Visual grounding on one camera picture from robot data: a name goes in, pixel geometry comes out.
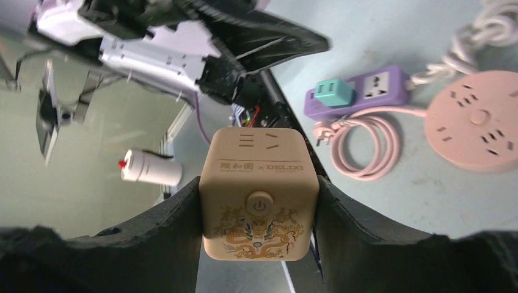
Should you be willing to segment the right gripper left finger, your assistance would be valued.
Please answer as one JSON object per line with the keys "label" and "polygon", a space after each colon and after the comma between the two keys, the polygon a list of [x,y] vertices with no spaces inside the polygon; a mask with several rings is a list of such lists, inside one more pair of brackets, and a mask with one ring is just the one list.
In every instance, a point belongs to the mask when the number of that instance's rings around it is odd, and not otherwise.
{"label": "right gripper left finger", "polygon": [[202,246],[199,178],[94,236],[1,229],[2,292],[194,292]]}

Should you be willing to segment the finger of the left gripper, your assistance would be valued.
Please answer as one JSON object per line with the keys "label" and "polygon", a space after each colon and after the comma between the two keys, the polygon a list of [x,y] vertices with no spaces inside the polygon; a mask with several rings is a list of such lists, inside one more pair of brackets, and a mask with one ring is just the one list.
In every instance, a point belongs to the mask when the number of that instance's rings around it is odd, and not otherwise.
{"label": "finger of the left gripper", "polygon": [[191,1],[190,7],[216,48],[244,74],[330,48],[327,37],[244,1]]}

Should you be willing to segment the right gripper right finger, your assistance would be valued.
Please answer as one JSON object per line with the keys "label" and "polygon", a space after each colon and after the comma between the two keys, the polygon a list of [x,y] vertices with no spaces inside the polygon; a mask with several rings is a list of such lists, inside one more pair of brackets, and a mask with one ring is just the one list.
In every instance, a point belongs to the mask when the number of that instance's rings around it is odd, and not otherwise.
{"label": "right gripper right finger", "polygon": [[517,291],[516,231],[429,234],[318,181],[314,229],[328,292]]}

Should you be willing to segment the teal USB charger plug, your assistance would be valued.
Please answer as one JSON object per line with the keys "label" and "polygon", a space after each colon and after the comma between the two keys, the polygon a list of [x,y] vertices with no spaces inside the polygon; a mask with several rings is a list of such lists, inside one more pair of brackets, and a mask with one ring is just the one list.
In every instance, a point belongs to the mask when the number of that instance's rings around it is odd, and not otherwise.
{"label": "teal USB charger plug", "polygon": [[349,107],[356,98],[354,87],[342,79],[320,81],[313,95],[327,107]]}

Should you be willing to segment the beige cube socket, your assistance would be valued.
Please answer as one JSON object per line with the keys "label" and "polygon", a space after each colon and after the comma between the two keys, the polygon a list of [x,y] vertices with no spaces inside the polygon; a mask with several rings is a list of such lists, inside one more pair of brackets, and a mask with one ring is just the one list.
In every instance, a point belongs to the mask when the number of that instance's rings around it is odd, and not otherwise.
{"label": "beige cube socket", "polygon": [[308,252],[319,182],[303,135],[222,128],[199,181],[203,244],[219,261],[297,261]]}

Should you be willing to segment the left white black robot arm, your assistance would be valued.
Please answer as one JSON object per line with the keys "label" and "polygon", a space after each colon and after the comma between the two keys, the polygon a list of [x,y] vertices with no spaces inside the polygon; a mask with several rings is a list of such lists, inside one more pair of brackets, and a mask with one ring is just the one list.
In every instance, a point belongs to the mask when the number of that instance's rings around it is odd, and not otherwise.
{"label": "left white black robot arm", "polygon": [[[328,39],[254,7],[253,1],[42,1],[31,31],[125,76],[182,98],[232,104],[256,89],[254,75],[329,50]],[[196,21],[218,56],[152,42],[153,27]]]}

